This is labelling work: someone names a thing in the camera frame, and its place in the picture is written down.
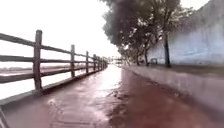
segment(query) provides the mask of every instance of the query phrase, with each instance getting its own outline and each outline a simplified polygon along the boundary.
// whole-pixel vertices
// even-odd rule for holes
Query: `tree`
[[[148,50],[163,39],[165,64],[171,66],[168,34],[192,14],[192,9],[182,8],[180,0],[102,1],[110,8],[105,15],[105,33],[122,55],[135,58],[138,64],[138,57],[144,54],[148,66]]]

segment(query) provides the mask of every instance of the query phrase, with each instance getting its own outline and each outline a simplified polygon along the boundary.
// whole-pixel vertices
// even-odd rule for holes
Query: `railing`
[[[9,55],[0,55],[0,61],[2,62],[32,62],[33,68],[32,73],[20,74],[20,75],[11,75],[11,76],[0,76],[0,83],[9,83],[26,79],[34,79],[35,89],[42,90],[41,77],[56,75],[60,73],[71,72],[71,78],[75,78],[75,71],[86,70],[86,74],[90,73],[89,68],[93,68],[93,72],[102,70],[107,67],[107,62],[102,58],[96,56],[89,56],[89,52],[86,52],[86,55],[75,53],[75,46],[71,45],[71,51],[54,48],[50,46],[42,45],[42,31],[36,31],[35,42],[28,41],[22,38],[9,36],[0,33],[0,40],[9,41],[16,44],[27,45],[34,48],[34,57],[23,57],[23,56],[9,56]],[[40,57],[41,49],[50,50],[60,53],[69,54],[71,56],[70,60],[60,60],[60,59],[42,59]],[[86,61],[76,61],[75,56],[85,57]],[[69,63],[70,67],[67,69],[54,70],[41,72],[40,64],[41,63]],[[75,63],[84,63],[85,67],[77,67]]]

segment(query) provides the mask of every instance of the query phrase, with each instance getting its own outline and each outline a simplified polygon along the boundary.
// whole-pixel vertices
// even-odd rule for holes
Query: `sky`
[[[181,4],[184,7],[193,7],[194,9],[201,8],[209,0],[181,0]]]
[[[208,0],[182,0],[185,7],[199,9]],[[107,40],[102,30],[103,14],[108,10],[98,0],[1,0],[0,33],[34,41],[35,31],[43,31],[43,44],[90,55],[118,56],[117,49]],[[33,49],[0,41],[0,54],[33,56]],[[42,52],[42,58],[69,59],[55,52]],[[22,63],[0,63],[0,66],[18,66]]]

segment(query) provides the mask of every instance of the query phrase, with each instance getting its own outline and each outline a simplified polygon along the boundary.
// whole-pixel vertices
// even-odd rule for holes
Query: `red pavement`
[[[224,128],[173,91],[115,66],[4,112],[11,128]]]

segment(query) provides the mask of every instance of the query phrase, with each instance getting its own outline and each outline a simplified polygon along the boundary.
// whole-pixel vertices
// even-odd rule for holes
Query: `concrete wall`
[[[122,68],[188,95],[208,110],[218,112],[220,115],[224,114],[224,79],[222,77],[140,66],[123,66]]]
[[[224,0],[211,0],[169,37],[173,64],[224,66]],[[162,42],[150,49],[148,60],[164,63]]]

